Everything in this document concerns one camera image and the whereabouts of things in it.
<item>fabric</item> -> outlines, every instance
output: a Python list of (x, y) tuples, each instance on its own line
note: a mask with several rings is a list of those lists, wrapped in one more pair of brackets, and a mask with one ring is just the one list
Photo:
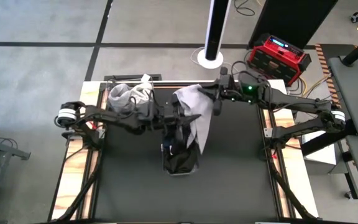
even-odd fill
[(201, 116), (190, 123), (191, 133), (187, 140), (187, 148), (193, 141), (198, 143), (200, 153), (203, 153), (211, 122), (213, 102), (203, 93), (198, 91), (201, 85), (191, 85), (174, 92), (180, 105), (185, 110), (185, 116), (200, 114)]
[(125, 83), (116, 85), (109, 93), (109, 106), (116, 113), (130, 113), (135, 108), (139, 114), (148, 116), (150, 94), (153, 87), (148, 82), (143, 82), (130, 88)]
[(188, 174), (197, 163), (198, 145), (193, 141), (189, 147), (186, 142), (191, 134), (190, 125), (182, 126), (183, 142), (175, 139), (176, 128), (168, 130), (162, 143), (163, 168), (170, 174)]

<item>wooden board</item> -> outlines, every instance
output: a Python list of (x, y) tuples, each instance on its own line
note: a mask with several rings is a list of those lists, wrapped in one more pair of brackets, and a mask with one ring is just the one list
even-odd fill
[[(84, 82), (81, 91), (80, 101), (84, 102), (87, 105), (96, 105), (99, 95), (100, 83), (101, 82)], [(271, 82), (271, 84), (273, 88), (282, 89), (284, 87), (285, 89), (285, 86), (282, 81)], [(101, 105), (102, 108), (106, 107), (106, 98), (107, 94), (104, 93)], [(267, 127), (271, 127), (269, 115), (267, 114), (267, 111), (264, 112), (266, 125)], [(276, 112), (275, 122), (277, 126), (288, 127), (294, 125), (291, 111), (280, 110)], [(290, 140), (287, 144), (295, 147), (300, 146), (299, 142), (296, 139)], [(67, 154), (70, 155), (71, 153), (78, 150), (81, 146), (82, 141), (80, 140), (70, 142)], [(290, 188), (292, 189), (296, 197), (299, 199), (299, 201), (305, 206), (305, 208), (312, 215), (318, 217), (302, 152), (299, 149), (293, 149), (290, 147), (286, 147), (282, 151)], [(87, 150), (82, 150), (81, 152), (70, 158), (70, 160), (67, 161), (64, 165), (62, 178), (58, 187), (57, 199), (55, 202), (52, 219), (60, 217), (60, 215), (62, 215), (64, 211), (68, 208), (68, 206), (70, 206), (70, 204), (80, 191), (87, 154)], [(96, 163), (97, 155), (98, 152), (93, 152), (91, 160), (91, 172)], [(278, 165), (277, 159), (275, 159), (275, 164), (277, 169), (280, 171), (280, 166)], [(88, 191), (86, 195), (82, 218), (88, 217), (88, 211), (90, 209), (91, 203), (92, 188)], [(289, 217), (287, 199), (281, 188), (279, 188), (279, 192), (283, 208), (283, 214), (285, 217)]]
[[(81, 90), (80, 101), (84, 102), (86, 105), (96, 105), (99, 96), (99, 86), (100, 82), (84, 82)], [(66, 157), (70, 156), (71, 154), (79, 150), (81, 147), (82, 140), (77, 139), (74, 141), (70, 141), (68, 144)], [(88, 150), (83, 149), (79, 153), (75, 154), (73, 157), (69, 158), (66, 163), (64, 163), (62, 176), (60, 178), (60, 184), (58, 186), (55, 206), (52, 213), (52, 220), (62, 216), (80, 192), (87, 155)], [(94, 155), (92, 157), (93, 167), (96, 163), (97, 155), (98, 152), (94, 152)], [(83, 218), (86, 218), (88, 216), (91, 192), (92, 188), (88, 191), (86, 195), (86, 203), (84, 204), (84, 211), (86, 212), (83, 212)]]

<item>display screen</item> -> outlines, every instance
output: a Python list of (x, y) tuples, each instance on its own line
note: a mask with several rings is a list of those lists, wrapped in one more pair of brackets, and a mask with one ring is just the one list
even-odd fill
[(281, 47), (284, 47), (284, 44), (283, 44), (283, 43), (281, 43), (281, 42), (279, 42), (279, 41), (277, 41), (277, 40), (275, 40), (275, 39), (272, 39), (272, 41), (273, 41), (273, 43), (275, 43), (275, 44), (277, 44), (277, 45), (279, 45), (279, 46), (281, 46)]

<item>metal bracket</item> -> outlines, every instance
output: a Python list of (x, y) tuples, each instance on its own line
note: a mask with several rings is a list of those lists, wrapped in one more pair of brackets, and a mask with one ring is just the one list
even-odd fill
[(106, 132), (105, 129), (98, 129), (99, 131), (99, 139), (104, 139), (104, 133)]
[(273, 128), (264, 128), (264, 134), (266, 138), (271, 138), (273, 134)]

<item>white cable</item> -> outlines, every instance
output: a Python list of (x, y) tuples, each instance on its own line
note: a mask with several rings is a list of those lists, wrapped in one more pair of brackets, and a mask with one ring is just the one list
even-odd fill
[[(190, 60), (191, 60), (192, 62), (194, 62), (195, 64), (199, 65), (199, 66), (201, 66), (200, 63), (196, 62), (196, 61), (193, 59), (193, 55), (194, 55), (194, 53), (196, 53), (197, 50), (201, 50), (201, 49), (204, 49), (204, 47), (199, 47), (199, 48), (197, 48), (197, 49), (194, 50), (193, 53), (191, 53), (191, 55), (190, 55)], [(227, 65), (230, 65), (230, 67), (232, 67), (232, 64), (230, 64), (229, 62), (223, 62), (223, 63), (225, 63), (225, 64), (227, 64)]]

